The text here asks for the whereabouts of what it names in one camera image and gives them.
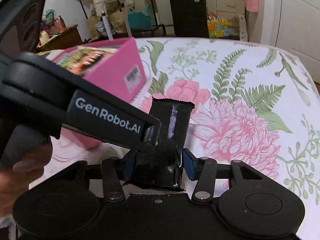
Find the left hand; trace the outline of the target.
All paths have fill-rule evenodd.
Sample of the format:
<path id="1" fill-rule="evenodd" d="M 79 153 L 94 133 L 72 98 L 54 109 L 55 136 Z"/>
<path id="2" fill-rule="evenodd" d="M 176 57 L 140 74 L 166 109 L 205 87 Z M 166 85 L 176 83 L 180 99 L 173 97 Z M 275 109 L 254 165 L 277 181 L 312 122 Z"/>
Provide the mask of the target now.
<path id="1" fill-rule="evenodd" d="M 22 160 L 12 168 L 1 171 L 1 218 L 12 214 L 17 198 L 28 191 L 30 183 L 43 175 L 52 151 L 52 141 L 47 138 L 41 146 L 25 151 Z"/>

